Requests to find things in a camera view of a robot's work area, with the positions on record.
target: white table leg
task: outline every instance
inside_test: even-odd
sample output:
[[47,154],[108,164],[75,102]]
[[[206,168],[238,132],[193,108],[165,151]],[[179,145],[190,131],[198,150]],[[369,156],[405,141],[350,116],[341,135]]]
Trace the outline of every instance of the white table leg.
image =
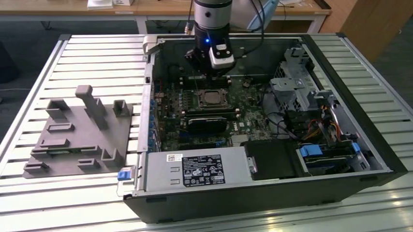
[[309,30],[308,30],[309,34],[314,34],[320,32],[325,17],[326,17],[325,15],[316,16],[316,19],[313,20]]
[[135,17],[136,25],[138,25],[138,30],[139,34],[147,34],[147,17],[146,16],[136,16]]

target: floor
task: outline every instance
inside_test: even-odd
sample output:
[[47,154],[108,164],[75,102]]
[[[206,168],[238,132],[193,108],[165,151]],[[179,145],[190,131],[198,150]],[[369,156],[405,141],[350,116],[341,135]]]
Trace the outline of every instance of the floor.
[[[185,23],[165,26],[149,23],[150,33],[179,33]],[[16,117],[30,88],[36,81],[43,65],[62,34],[135,34],[132,21],[114,22],[54,22],[44,30],[40,22],[0,22],[0,41],[20,69],[18,80],[0,84],[0,140]],[[413,106],[413,18],[397,35],[389,48],[374,63],[376,68]]]

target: white box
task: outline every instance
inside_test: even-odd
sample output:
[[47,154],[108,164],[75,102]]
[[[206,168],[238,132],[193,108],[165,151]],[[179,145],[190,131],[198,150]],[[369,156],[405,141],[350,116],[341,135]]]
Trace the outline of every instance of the white box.
[[114,5],[130,6],[134,0],[114,0]]
[[88,10],[103,10],[112,8],[112,0],[88,0]]

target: motherboard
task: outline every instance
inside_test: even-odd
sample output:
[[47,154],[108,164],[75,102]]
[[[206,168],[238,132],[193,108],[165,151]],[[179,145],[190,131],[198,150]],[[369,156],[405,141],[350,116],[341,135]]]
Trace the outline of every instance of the motherboard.
[[239,146],[271,138],[261,107],[262,84],[247,76],[182,78],[155,94],[163,151]]

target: cpu socket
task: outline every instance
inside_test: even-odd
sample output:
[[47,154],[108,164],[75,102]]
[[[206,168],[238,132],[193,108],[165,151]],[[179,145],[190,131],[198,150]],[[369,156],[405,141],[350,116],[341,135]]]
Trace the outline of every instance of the cpu socket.
[[227,91],[225,89],[199,90],[199,108],[222,109],[231,107],[227,103],[226,94]]

